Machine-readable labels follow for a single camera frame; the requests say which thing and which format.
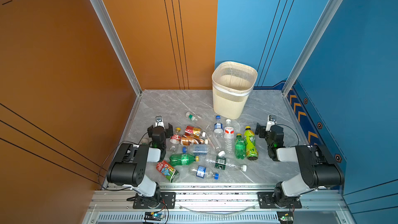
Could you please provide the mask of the lime green tea bottle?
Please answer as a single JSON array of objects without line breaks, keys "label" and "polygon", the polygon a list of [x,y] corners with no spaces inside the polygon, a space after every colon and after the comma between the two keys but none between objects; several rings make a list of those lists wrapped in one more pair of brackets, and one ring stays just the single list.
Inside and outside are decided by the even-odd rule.
[{"label": "lime green tea bottle", "polygon": [[246,157],[250,161],[258,159],[258,151],[256,148],[255,133],[252,131],[250,126],[245,127],[244,139],[246,142]]}]

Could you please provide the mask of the clear bottle green cap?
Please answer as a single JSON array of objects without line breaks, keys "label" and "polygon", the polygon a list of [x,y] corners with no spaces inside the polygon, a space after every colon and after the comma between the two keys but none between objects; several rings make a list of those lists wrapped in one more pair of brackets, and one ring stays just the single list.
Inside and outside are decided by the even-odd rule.
[{"label": "clear bottle green cap", "polygon": [[199,115],[196,115],[192,112],[186,112],[186,117],[191,121],[199,121],[200,119],[202,119]]}]

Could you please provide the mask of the Wahaha clear water bottle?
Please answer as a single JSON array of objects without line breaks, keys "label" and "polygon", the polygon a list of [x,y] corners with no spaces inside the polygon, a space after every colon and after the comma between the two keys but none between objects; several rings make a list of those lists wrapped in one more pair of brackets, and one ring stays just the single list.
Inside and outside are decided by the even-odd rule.
[{"label": "Wahaha clear water bottle", "polygon": [[226,120],[224,126],[224,139],[226,143],[226,151],[228,154],[233,152],[233,141],[234,141],[234,127],[232,125],[231,119]]}]

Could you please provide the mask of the clear bottle dark green label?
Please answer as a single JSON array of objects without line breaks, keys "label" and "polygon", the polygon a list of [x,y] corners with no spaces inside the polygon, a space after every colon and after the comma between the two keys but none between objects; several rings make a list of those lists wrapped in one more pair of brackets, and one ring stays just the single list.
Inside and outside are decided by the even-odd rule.
[{"label": "clear bottle dark green label", "polygon": [[227,171],[241,171],[241,172],[246,172],[247,171],[247,166],[245,164],[234,164],[231,163],[227,158],[225,157],[216,157],[215,159],[213,158],[206,158],[204,160],[209,166],[218,169],[218,170],[227,170]]}]

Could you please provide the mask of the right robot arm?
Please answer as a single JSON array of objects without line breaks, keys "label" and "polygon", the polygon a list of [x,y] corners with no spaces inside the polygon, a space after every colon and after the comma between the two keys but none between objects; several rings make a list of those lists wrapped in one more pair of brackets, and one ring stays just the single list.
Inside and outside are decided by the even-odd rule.
[{"label": "right robot arm", "polygon": [[280,181],[274,191],[258,193],[261,208],[300,209],[300,196],[319,188],[331,188],[344,183],[344,174],[324,145],[284,146],[284,129],[257,124],[255,135],[265,139],[269,157],[276,162],[293,162],[300,172],[291,179]]}]

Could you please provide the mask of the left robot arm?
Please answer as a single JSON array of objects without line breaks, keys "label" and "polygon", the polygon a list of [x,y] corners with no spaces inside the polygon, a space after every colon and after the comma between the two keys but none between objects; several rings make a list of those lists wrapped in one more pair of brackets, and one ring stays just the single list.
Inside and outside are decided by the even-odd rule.
[{"label": "left robot arm", "polygon": [[133,202],[134,209],[173,208],[175,194],[162,193],[159,183],[146,175],[146,165],[155,163],[157,171],[173,181],[176,170],[164,160],[166,139],[173,136],[173,126],[152,125],[148,128],[148,136],[152,143],[120,145],[109,166],[107,181],[136,192],[135,196],[127,198]]}]

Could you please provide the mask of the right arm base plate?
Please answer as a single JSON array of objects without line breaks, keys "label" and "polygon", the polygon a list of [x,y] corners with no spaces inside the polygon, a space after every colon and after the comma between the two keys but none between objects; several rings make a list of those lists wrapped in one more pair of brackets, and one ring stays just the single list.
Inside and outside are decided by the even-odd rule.
[{"label": "right arm base plate", "polygon": [[299,197],[287,197],[284,194],[277,196],[274,192],[258,192],[260,208],[294,208],[301,209],[302,204]]}]

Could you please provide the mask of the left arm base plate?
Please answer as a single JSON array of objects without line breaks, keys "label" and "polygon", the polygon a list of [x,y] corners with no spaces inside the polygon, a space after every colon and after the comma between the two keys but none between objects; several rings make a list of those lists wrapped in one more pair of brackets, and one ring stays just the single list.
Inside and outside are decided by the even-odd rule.
[{"label": "left arm base plate", "polygon": [[174,209],[176,203],[176,192],[163,192],[156,193],[153,197],[144,197],[136,194],[133,201],[134,209],[158,209],[167,207]]}]

